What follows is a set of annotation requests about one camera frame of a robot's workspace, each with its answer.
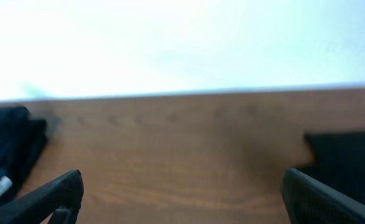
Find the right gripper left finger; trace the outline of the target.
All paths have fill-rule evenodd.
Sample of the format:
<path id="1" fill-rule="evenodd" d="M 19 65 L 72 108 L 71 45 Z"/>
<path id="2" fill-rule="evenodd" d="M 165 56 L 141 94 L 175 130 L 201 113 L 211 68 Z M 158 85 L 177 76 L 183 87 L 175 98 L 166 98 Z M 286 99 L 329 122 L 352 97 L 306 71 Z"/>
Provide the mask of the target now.
<path id="1" fill-rule="evenodd" d="M 84 194 L 79 170 L 71 170 L 27 195 L 0 207 L 0 223 L 74 224 L 77 221 Z"/>

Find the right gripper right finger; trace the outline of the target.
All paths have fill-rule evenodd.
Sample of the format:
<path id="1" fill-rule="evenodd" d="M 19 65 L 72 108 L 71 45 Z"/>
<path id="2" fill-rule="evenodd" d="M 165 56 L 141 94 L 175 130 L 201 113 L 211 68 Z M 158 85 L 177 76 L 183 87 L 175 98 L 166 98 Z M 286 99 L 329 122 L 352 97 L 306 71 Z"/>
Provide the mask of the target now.
<path id="1" fill-rule="evenodd" d="M 282 198 L 293 224 L 365 223 L 365 205 L 297 169 L 285 171 Z"/>

